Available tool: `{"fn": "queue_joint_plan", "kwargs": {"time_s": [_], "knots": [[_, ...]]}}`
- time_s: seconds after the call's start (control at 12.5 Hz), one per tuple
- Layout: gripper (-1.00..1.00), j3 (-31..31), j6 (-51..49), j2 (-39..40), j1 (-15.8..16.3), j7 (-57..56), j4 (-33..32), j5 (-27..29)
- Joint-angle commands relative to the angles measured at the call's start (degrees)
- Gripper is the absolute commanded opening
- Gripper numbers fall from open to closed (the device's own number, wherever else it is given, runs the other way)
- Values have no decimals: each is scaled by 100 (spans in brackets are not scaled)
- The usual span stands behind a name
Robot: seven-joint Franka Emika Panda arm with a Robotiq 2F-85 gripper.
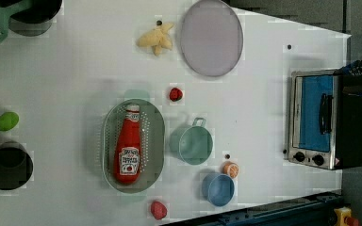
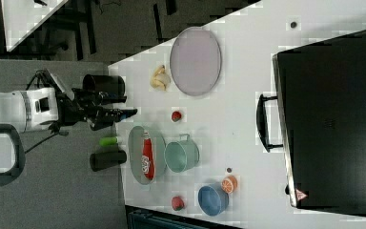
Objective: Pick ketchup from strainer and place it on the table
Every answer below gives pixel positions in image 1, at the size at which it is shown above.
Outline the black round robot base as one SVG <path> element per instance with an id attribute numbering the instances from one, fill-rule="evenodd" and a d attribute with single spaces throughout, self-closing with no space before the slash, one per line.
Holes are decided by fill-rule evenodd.
<path id="1" fill-rule="evenodd" d="M 0 190 L 24 186 L 31 178 L 34 164 L 20 143 L 11 141 L 0 145 Z"/>

